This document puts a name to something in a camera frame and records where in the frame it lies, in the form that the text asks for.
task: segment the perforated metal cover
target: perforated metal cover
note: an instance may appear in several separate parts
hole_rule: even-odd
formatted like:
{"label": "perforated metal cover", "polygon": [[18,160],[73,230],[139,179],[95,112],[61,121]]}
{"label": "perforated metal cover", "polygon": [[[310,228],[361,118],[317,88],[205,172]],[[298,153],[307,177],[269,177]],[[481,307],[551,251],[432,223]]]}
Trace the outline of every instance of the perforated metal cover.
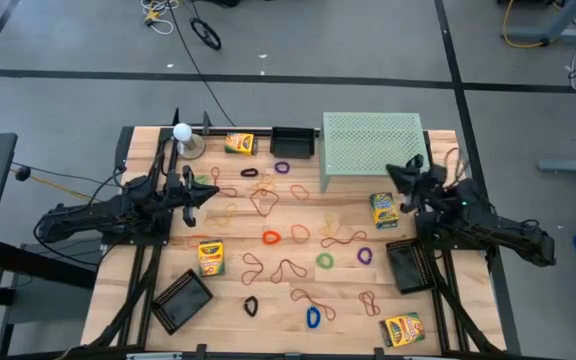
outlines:
{"label": "perforated metal cover", "polygon": [[419,114],[324,113],[322,129],[327,175],[386,175],[386,164],[404,166],[417,154],[428,169]]}

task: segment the black plastic container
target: black plastic container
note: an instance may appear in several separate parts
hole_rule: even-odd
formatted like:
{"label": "black plastic container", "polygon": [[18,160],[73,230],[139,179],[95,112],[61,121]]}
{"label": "black plastic container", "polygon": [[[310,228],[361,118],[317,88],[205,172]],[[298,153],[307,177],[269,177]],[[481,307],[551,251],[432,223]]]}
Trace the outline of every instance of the black plastic container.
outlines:
{"label": "black plastic container", "polygon": [[315,154],[315,129],[273,127],[270,152],[278,158],[310,159]]}
{"label": "black plastic container", "polygon": [[212,298],[210,290],[190,269],[155,299],[152,312],[168,335],[172,335]]}

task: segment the yellow cable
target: yellow cable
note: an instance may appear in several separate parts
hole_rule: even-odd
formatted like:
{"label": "yellow cable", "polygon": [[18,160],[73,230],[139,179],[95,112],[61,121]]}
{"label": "yellow cable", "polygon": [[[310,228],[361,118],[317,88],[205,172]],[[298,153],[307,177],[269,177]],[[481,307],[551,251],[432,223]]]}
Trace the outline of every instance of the yellow cable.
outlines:
{"label": "yellow cable", "polygon": [[539,43],[534,43],[534,44],[515,44],[512,41],[510,41],[510,39],[508,38],[508,30],[507,30],[507,26],[508,26],[508,16],[510,15],[510,8],[512,8],[512,4],[515,2],[515,0],[510,0],[508,2],[508,7],[506,8],[506,14],[504,15],[504,24],[502,27],[502,34],[504,35],[504,40],[506,40],[506,43],[512,47],[516,47],[519,49],[532,49],[532,48],[536,48],[536,47],[541,47],[544,45],[544,43],[539,42]]}
{"label": "yellow cable", "polygon": [[[10,169],[10,172],[12,172],[12,173],[14,173],[14,174],[17,174],[17,170],[14,170],[14,169]],[[90,196],[84,195],[84,194],[82,194],[82,193],[80,193],[80,192],[77,192],[77,191],[75,191],[75,190],[72,190],[72,189],[70,189],[70,188],[67,188],[67,187],[65,187],[65,186],[63,186],[63,185],[56,184],[56,183],[54,183],[54,182],[52,182],[52,181],[50,181],[50,180],[43,179],[43,178],[40,178],[40,177],[37,177],[37,176],[33,176],[33,175],[30,175],[30,178],[33,179],[33,180],[35,180],[35,181],[38,182],[38,183],[45,184],[45,185],[48,185],[48,186],[52,186],[52,187],[54,187],[55,189],[59,189],[59,190],[61,190],[61,191],[63,191],[63,192],[66,192],[66,193],[68,193],[68,194],[70,194],[70,195],[72,195],[72,196],[74,196],[74,197],[76,197],[76,198],[79,198],[79,199],[82,199],[82,200],[86,200],[86,201],[90,201]]]}

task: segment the black rubber band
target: black rubber band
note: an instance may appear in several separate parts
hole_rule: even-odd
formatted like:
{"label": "black rubber band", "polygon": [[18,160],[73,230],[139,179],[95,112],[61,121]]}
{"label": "black rubber band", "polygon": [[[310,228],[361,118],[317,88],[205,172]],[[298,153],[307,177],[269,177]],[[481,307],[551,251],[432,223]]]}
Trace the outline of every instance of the black rubber band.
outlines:
{"label": "black rubber band", "polygon": [[255,177],[257,175],[259,175],[259,171],[255,168],[241,170],[241,176],[243,177]]}
{"label": "black rubber band", "polygon": [[[249,307],[249,304],[251,302],[253,305],[252,310],[250,310]],[[257,315],[257,310],[259,310],[259,301],[257,301],[256,297],[251,296],[248,299],[246,299],[246,301],[244,301],[244,311],[246,311],[246,314],[250,315],[250,317],[254,317],[255,315]]]}

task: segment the blue rubber band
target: blue rubber band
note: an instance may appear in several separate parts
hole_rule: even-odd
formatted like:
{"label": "blue rubber band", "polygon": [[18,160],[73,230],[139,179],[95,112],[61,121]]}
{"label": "blue rubber band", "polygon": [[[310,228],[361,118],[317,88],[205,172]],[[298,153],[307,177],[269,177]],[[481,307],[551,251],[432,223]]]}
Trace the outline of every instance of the blue rubber band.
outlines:
{"label": "blue rubber band", "polygon": [[[312,314],[315,314],[315,323],[312,323]],[[314,306],[308,308],[306,311],[306,323],[308,323],[308,327],[311,329],[315,329],[319,326],[319,322],[321,322],[321,312]]]}

